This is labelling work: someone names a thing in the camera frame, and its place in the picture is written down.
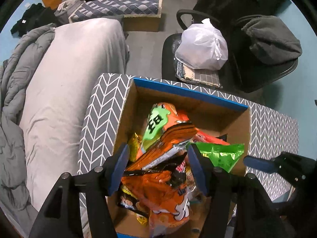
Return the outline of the patterned bench cushion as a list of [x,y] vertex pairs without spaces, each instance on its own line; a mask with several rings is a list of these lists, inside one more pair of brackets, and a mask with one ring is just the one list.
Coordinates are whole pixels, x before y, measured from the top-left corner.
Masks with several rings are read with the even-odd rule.
[[160,18],[163,0],[94,0],[82,3],[68,18],[70,23],[108,16]]

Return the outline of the folded checked cloth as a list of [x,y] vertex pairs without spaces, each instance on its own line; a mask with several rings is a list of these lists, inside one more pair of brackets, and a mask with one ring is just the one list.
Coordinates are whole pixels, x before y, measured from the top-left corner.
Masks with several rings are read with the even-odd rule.
[[174,63],[175,76],[189,84],[202,85],[210,88],[222,88],[217,71],[208,69],[191,69],[189,66],[176,60]]

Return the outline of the yellow snack bag in box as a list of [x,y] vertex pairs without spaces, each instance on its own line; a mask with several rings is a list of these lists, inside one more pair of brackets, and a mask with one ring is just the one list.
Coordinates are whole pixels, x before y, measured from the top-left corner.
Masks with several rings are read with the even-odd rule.
[[141,141],[142,141],[142,136],[137,135],[136,133],[134,133],[128,141],[128,146],[130,150],[129,160],[131,162],[135,162],[137,160],[137,153],[140,148]]

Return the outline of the blue cardboard box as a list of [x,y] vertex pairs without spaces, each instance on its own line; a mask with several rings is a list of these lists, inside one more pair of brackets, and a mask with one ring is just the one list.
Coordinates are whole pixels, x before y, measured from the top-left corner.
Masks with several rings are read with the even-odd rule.
[[[134,78],[128,84],[126,100],[122,106],[120,120],[113,142],[113,153],[126,143],[133,133],[143,134],[146,118],[152,106],[159,102],[168,102],[177,111],[183,110],[195,127],[212,136],[227,134],[230,144],[243,143],[244,154],[248,154],[250,141],[250,110],[248,106],[222,99],[207,93],[164,84],[145,79]],[[242,159],[231,173],[245,175]],[[150,237],[148,225],[141,225],[133,212],[115,205],[115,195],[109,198],[109,209],[114,216],[114,225],[118,237]],[[187,223],[166,237],[198,237],[207,217],[211,199],[191,205]]]

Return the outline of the black office chair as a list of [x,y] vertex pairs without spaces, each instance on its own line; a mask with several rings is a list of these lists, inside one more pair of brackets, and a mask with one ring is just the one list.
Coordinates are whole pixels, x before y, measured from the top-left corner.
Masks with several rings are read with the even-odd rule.
[[292,72],[300,40],[277,17],[286,0],[197,0],[162,50],[162,77],[250,93]]

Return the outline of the orange snack bag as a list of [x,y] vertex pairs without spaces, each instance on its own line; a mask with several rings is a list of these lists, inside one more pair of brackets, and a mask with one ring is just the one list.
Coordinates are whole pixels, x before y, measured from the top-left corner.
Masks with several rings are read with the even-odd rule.
[[132,171],[121,182],[149,209],[150,236],[175,232],[189,220],[186,173],[178,171]]

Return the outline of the bed with grey sheet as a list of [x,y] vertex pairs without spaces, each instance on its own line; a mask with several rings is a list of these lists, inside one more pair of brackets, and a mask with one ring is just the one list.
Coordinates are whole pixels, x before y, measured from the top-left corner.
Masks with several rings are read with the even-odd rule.
[[78,171],[79,140],[91,92],[102,73],[126,71],[128,47],[116,19],[56,28],[26,90],[24,133],[31,204],[40,209],[59,176]]

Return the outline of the green pea snack bag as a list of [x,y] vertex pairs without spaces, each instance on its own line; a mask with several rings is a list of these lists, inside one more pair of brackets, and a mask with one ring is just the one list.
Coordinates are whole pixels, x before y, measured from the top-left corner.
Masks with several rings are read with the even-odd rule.
[[228,173],[235,167],[244,153],[244,144],[221,145],[206,142],[194,142],[202,156],[209,158],[215,167],[221,167]]

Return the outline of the white plastic bag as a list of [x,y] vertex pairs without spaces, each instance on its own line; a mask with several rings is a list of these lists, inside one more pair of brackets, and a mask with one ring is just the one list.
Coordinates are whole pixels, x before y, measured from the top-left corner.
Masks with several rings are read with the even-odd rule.
[[206,18],[182,33],[175,57],[191,69],[220,70],[228,60],[227,42]]

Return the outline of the orange green rice cracker bag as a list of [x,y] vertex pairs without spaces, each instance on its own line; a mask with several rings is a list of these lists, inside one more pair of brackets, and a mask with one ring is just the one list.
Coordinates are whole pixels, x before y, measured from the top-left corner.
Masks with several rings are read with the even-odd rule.
[[153,169],[183,151],[197,133],[198,128],[173,104],[154,104],[148,115],[137,159],[127,171]]

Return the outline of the red orange chip bag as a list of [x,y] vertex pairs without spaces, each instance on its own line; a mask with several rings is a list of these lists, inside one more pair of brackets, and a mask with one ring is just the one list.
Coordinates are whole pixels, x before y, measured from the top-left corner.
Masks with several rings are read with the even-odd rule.
[[193,142],[213,143],[217,145],[230,145],[230,143],[227,142],[226,134],[219,137],[215,137],[203,131],[199,131],[194,136]]

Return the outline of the grey duvet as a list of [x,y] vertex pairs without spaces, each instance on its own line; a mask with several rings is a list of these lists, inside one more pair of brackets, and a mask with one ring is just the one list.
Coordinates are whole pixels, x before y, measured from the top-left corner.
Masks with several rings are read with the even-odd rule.
[[26,89],[54,37],[54,24],[29,31],[1,66],[1,203],[26,233],[36,210],[26,187],[24,137],[17,121]]

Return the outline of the black snack bag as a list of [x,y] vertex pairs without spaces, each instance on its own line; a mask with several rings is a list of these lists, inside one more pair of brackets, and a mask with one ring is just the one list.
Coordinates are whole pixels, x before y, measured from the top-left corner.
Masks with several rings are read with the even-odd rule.
[[149,218],[149,209],[125,186],[120,185],[117,192],[117,203],[119,207],[128,209],[142,217]]

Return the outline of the dark grey fleece garment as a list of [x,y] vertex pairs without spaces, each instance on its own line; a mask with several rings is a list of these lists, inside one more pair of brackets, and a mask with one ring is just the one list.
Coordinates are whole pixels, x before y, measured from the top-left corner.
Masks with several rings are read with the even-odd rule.
[[264,64],[284,64],[302,55],[300,40],[276,16],[253,18],[241,30],[251,40],[250,51]]

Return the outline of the grey chevron tablecloth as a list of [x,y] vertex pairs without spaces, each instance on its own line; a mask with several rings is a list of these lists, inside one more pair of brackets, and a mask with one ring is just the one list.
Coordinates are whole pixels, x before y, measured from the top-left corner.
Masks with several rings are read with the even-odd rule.
[[[113,154],[113,142],[126,100],[128,84],[137,77],[120,74],[102,74],[92,90],[79,144],[79,170],[86,174],[104,164]],[[222,99],[248,106],[250,110],[250,141],[248,154],[271,159],[281,152],[298,152],[298,123],[296,120],[263,105],[238,96],[191,84],[166,80],[152,80],[182,88],[197,90]]]

